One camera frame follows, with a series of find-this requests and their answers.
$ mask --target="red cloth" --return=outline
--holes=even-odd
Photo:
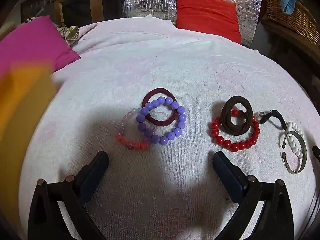
[[[177,0],[177,28],[215,34],[241,44],[236,4],[224,0]]]

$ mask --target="screw head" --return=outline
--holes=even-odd
[[[37,180],[37,185],[41,186],[42,183],[44,183],[44,179],[38,179]]]
[[[69,175],[68,177],[66,177],[67,182],[72,182],[74,179],[75,179],[75,176],[73,175]]]
[[[278,183],[279,185],[281,185],[281,186],[284,185],[284,181],[283,181],[282,179],[277,179],[277,183]]]
[[[256,177],[253,176],[253,175],[248,175],[248,176],[247,176],[247,179],[248,179],[249,181],[251,181],[251,182],[255,182],[255,181],[256,181]]]

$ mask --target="white blanket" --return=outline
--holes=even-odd
[[[264,182],[285,182],[295,235],[300,233],[316,197],[319,168],[310,159],[310,147],[320,142],[320,117],[278,64],[225,38],[176,30],[152,17],[99,23],[74,49],[81,59],[53,74],[60,90],[39,123],[23,163],[19,210],[25,233],[37,179],[62,181],[99,150],[108,153],[110,165],[85,208],[107,239],[214,239],[238,206],[212,168],[212,153],[221,150],[245,174]],[[186,128],[165,146],[153,145],[144,152],[127,150],[115,141],[121,119],[158,87],[168,89],[185,106]],[[233,153],[212,141],[208,124],[234,95],[247,98],[254,112],[277,109],[285,121],[300,125],[308,146],[303,172],[292,175],[285,169],[279,143],[284,135],[276,127],[280,126],[277,119],[260,126],[260,137],[251,149]],[[159,119],[170,112],[164,106],[156,111]],[[173,127],[174,123],[159,128],[157,134]],[[221,135],[233,142],[245,140],[249,132]],[[137,134],[131,120],[126,136],[141,139]],[[290,165],[297,167],[298,159],[288,144],[285,151]],[[261,206],[243,237],[250,235]],[[71,234],[79,238],[61,208]]]

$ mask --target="yellow object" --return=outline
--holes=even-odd
[[[15,230],[20,228],[22,163],[41,116],[56,93],[51,69],[23,66],[0,80],[0,210]]]

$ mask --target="pink pillow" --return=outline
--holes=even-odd
[[[20,25],[0,41],[0,77],[21,62],[51,64],[53,72],[80,59],[49,16]]]

